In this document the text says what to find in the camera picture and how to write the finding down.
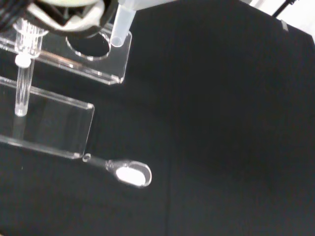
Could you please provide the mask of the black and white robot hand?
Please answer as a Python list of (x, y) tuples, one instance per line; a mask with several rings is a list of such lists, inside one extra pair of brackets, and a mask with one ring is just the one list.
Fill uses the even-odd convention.
[(2, 0), (0, 32), (22, 31), (22, 23), (39, 35), (91, 37), (113, 17), (117, 0)]

